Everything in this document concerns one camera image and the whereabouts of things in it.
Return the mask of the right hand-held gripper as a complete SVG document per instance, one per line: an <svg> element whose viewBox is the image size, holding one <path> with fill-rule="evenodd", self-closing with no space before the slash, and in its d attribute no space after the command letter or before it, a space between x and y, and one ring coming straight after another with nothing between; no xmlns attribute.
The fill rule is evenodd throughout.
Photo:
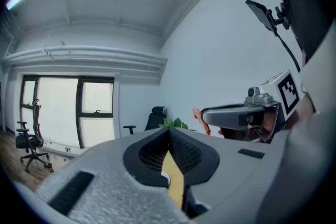
<svg viewBox="0 0 336 224"><path fill-rule="evenodd" d="M299 101L296 83L290 70L286 70L257 87L249 88L243 103L205 108L201 111L201 118L208 125L220 127L224 138L268 143L277 132L286 128ZM267 109L273 109L276 113L272 135L263 138L250 134L249 115Z"/></svg>

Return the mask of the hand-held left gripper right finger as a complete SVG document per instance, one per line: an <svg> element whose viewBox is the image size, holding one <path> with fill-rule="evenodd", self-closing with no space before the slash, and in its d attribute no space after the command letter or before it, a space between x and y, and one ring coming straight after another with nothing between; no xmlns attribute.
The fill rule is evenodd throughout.
<svg viewBox="0 0 336 224"><path fill-rule="evenodd" d="M277 176L287 132L269 144L169 129L169 151L182 170L183 208L173 223L279 223Z"/></svg>

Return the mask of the person's right hand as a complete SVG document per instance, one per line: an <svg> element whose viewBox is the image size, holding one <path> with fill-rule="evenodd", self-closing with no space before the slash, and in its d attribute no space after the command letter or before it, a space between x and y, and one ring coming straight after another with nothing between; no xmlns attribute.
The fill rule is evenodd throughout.
<svg viewBox="0 0 336 224"><path fill-rule="evenodd" d="M276 113L273 109L255 112L248 115L248 128L250 134L260 135L267 138L272 135Z"/></svg>

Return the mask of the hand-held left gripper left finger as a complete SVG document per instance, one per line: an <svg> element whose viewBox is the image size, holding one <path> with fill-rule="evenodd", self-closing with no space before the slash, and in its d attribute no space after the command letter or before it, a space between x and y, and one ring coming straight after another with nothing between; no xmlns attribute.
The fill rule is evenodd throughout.
<svg viewBox="0 0 336 224"><path fill-rule="evenodd" d="M88 149L38 187L35 210L48 223L192 223L161 174L172 135L183 144L193 132L154 129Z"/></svg>

